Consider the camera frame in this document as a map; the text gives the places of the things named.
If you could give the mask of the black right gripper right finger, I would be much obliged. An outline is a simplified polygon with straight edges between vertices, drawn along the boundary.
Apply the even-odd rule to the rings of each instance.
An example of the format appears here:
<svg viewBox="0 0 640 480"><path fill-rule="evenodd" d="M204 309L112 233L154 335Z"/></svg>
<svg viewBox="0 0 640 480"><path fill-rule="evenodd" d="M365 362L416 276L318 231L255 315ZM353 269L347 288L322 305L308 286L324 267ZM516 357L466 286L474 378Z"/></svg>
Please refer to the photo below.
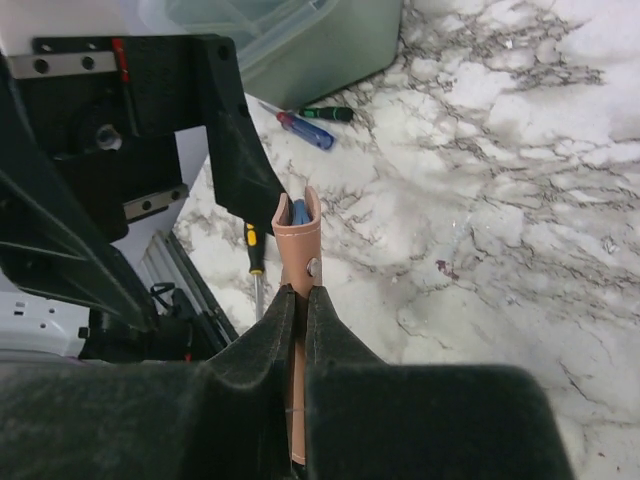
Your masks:
<svg viewBox="0 0 640 480"><path fill-rule="evenodd" d="M570 479L549 401L510 365L390 365L309 298L306 469L312 479Z"/></svg>

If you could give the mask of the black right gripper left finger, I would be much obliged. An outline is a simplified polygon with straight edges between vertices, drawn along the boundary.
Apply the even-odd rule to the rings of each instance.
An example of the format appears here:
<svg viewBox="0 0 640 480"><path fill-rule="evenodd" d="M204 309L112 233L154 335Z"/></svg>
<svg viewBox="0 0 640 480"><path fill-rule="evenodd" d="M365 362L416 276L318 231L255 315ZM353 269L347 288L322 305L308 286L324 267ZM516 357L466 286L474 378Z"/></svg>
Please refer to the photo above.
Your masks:
<svg viewBox="0 0 640 480"><path fill-rule="evenodd" d="M3 364L5 479L278 479L295 294L201 362Z"/></svg>

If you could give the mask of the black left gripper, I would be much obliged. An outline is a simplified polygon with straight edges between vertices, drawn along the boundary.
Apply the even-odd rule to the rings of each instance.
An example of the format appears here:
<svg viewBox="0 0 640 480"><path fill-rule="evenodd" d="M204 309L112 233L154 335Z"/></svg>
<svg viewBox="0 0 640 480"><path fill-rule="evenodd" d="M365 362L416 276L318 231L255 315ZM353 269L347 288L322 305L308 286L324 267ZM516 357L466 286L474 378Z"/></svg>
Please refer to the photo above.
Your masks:
<svg viewBox="0 0 640 480"><path fill-rule="evenodd" d="M271 223L285 189L231 39L36 38L4 57L1 268L46 304L30 326L5 327L4 346L83 360L217 354L184 292L139 272L204 160L218 205Z"/></svg>

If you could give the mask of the tan leather card holder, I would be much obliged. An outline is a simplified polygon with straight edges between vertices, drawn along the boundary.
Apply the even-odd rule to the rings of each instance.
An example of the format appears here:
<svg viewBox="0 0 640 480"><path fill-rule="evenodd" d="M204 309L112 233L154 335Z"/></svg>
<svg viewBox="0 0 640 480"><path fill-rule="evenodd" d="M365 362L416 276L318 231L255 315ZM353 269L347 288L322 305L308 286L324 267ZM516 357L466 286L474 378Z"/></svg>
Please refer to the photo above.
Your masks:
<svg viewBox="0 0 640 480"><path fill-rule="evenodd" d="M306 465L305 343L309 296L313 287L322 284L321 225L321 203L313 188L307 187L298 203L286 194L280 197L272 229L282 260L281 284L295 292L288 421L291 460L296 467Z"/></svg>

